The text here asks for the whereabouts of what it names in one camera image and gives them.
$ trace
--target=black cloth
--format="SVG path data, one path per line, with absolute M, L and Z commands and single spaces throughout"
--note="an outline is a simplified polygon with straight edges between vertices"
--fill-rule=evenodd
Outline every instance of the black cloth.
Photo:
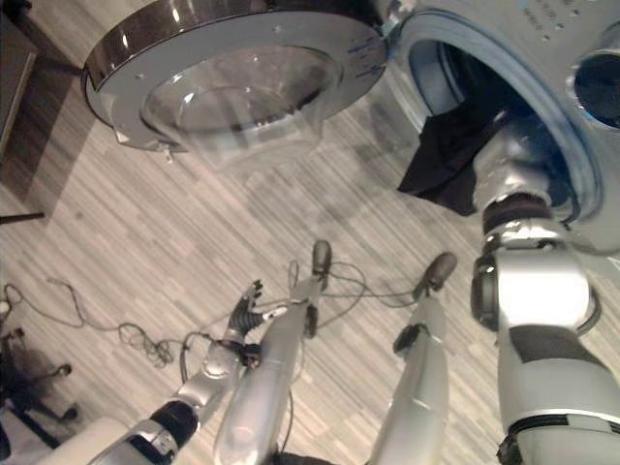
M 512 117 L 528 111 L 513 90 L 497 85 L 450 111 L 428 117 L 398 191 L 471 215 L 476 211 L 474 157 Z

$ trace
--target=black cable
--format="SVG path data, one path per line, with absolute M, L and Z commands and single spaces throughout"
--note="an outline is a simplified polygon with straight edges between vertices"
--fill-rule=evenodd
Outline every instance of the black cable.
M 89 326 L 100 332 L 116 331 L 118 334 L 118 339 L 121 343 L 143 352 L 149 361 L 157 368 L 163 368 L 174 361 L 174 355 L 171 351 L 171 344 L 179 344 L 182 346 L 183 343 L 181 341 L 176 339 L 162 339 L 160 341 L 155 341 L 141 326 L 132 322 L 124 322 L 116 326 L 102 326 L 93 323 L 86 318 L 83 309 L 79 304 L 78 293 L 71 284 L 53 278 L 49 278 L 47 281 L 54 286 L 63 287 L 69 291 L 74 306 L 74 312 L 77 315 L 76 322 L 63 320 L 54 317 L 53 315 L 49 315 L 49 313 L 41 310 L 28 297 L 26 297 L 16 285 L 8 283 L 3 287 L 3 297 L 9 304 L 9 311 L 2 318 L 0 326 L 4 326 L 4 323 L 7 321 L 17 305 L 26 304 L 30 310 L 34 311 L 39 316 L 62 326 L 67 326 L 73 329 L 82 329 Z
M 293 400 L 293 392 L 289 389 L 289 426 L 287 426 L 287 434 L 284 437 L 284 441 L 282 442 L 282 447 L 280 448 L 280 453 L 284 452 L 287 443 L 289 442 L 289 438 L 291 437 L 291 431 L 293 431 L 293 420 L 295 419 L 295 402 Z
M 351 305 L 349 305 L 344 311 L 340 312 L 339 314 L 325 320 L 324 322 L 322 322 L 320 325 L 317 326 L 317 329 L 325 327 L 333 322 L 335 322 L 336 320 L 341 319 L 342 317 L 344 317 L 345 315 L 347 315 L 349 312 L 351 312 L 356 305 L 361 301 L 361 298 L 363 297 L 366 288 L 368 287 L 366 284 L 366 276 L 364 275 L 364 273 L 361 271 L 361 269 L 359 269 L 357 266 L 355 266 L 354 264 L 350 264 L 350 263 L 342 263 L 342 262 L 336 262 L 336 263 L 332 263 L 331 265 L 334 266 L 335 264 L 346 264 L 349 265 L 350 267 L 352 267 L 358 274 L 359 274 L 359 286 L 361 288 L 361 292 L 355 297 L 355 300 L 353 301 L 353 303 Z M 336 279 L 343 279 L 343 277 L 335 275 L 334 273 L 330 272 L 329 273 L 330 276 L 333 276 Z

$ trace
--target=cable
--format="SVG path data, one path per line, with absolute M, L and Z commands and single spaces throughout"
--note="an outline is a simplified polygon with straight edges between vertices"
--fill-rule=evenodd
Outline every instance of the cable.
M 291 431 L 293 430 L 293 420 L 295 419 L 295 402 L 293 400 L 293 392 L 289 389 L 289 426 L 287 426 L 287 434 L 284 437 L 284 441 L 282 442 L 282 447 L 280 448 L 280 453 L 284 452 L 287 443 L 289 442 L 289 438 L 291 437 Z
M 47 281 L 49 284 L 63 287 L 69 291 L 74 305 L 74 312 L 77 315 L 77 321 L 72 322 L 70 320 L 63 320 L 54 317 L 53 315 L 49 315 L 49 313 L 46 313 L 37 307 L 21 292 L 16 285 L 8 283 L 3 287 L 3 298 L 8 303 L 9 310 L 2 318 L 0 328 L 4 327 L 4 323 L 18 305 L 26 304 L 39 316 L 62 326 L 67 326 L 73 329 L 82 329 L 89 326 L 100 332 L 116 331 L 118 334 L 118 339 L 121 343 L 143 352 L 148 360 L 157 368 L 163 368 L 174 361 L 174 355 L 171 352 L 171 344 L 179 344 L 182 346 L 183 343 L 181 341 L 176 339 L 162 339 L 160 341 L 154 341 L 141 326 L 131 322 L 124 322 L 116 326 L 102 326 L 93 323 L 84 315 L 81 305 L 79 304 L 78 293 L 71 284 L 53 278 L 49 278 Z

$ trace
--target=washing machine door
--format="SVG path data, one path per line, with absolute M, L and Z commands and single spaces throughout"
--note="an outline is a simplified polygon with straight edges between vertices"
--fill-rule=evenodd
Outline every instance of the washing machine door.
M 581 250 L 620 257 L 620 3 L 374 3 L 391 31 L 383 82 L 399 114 L 419 131 L 427 116 L 477 90 L 507 86 L 560 154 L 555 177 L 569 194 L 556 217 L 571 225 Z
M 260 164 L 307 153 L 372 87 L 379 22 L 354 0 L 157 0 L 94 47 L 83 87 L 120 143 Z

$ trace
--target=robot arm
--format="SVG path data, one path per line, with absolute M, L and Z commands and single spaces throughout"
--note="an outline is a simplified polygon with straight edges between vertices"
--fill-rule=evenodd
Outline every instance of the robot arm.
M 234 386 L 240 365 L 237 354 L 220 343 L 211 343 L 201 370 L 161 409 L 139 422 L 90 464 L 171 464 Z
M 505 465 L 612 465 L 620 457 L 620 387 L 583 347 L 590 286 L 545 202 L 518 193 L 484 211 L 472 309 L 498 333 Z
M 265 463 L 275 452 L 301 337 L 304 330 L 316 331 L 315 305 L 327 286 L 330 264 L 331 247 L 317 241 L 312 275 L 294 286 L 288 306 L 271 312 L 251 311 L 262 288 L 259 281 L 253 283 L 232 312 L 222 341 L 209 346 L 200 371 L 90 465 L 171 464 L 232 388 L 237 389 L 218 433 L 215 461 Z M 244 344 L 251 329 L 275 317 L 282 318 L 269 327 L 260 347 Z M 240 378 L 241 365 L 251 369 Z
M 211 342 L 199 372 L 162 408 L 97 455 L 90 465 L 173 462 L 178 451 L 212 417 L 226 392 L 236 386 L 243 362 L 249 366 L 256 362 L 243 349 L 250 347 L 244 346 L 247 332 L 265 320 L 264 314 L 250 312 L 261 287 L 260 282 L 253 283 L 237 303 L 222 341 Z

